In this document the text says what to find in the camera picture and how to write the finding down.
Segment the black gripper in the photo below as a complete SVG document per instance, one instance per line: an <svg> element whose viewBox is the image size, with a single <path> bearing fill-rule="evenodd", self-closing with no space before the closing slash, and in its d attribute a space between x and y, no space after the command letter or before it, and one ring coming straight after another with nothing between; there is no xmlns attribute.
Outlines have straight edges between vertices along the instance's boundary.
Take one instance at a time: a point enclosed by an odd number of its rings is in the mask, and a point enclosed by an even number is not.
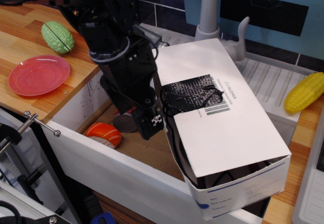
<svg viewBox="0 0 324 224"><path fill-rule="evenodd" d="M132 117L143 139L149 140L164 128L151 81L157 65L149 41L138 39L119 54L89 52L104 75L104 88L121 113L132 107Z"/></svg>

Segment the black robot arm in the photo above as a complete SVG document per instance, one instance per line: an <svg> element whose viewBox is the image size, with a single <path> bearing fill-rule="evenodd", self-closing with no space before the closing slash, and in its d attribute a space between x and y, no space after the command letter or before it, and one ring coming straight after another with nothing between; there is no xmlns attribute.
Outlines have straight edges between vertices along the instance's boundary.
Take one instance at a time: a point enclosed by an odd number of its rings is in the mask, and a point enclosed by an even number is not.
<svg viewBox="0 0 324 224"><path fill-rule="evenodd" d="M64 0L59 10L84 38L103 73L101 86L119 113L130 111L146 140L162 130L161 106L151 85L157 53L138 25L137 0Z"/></svg>

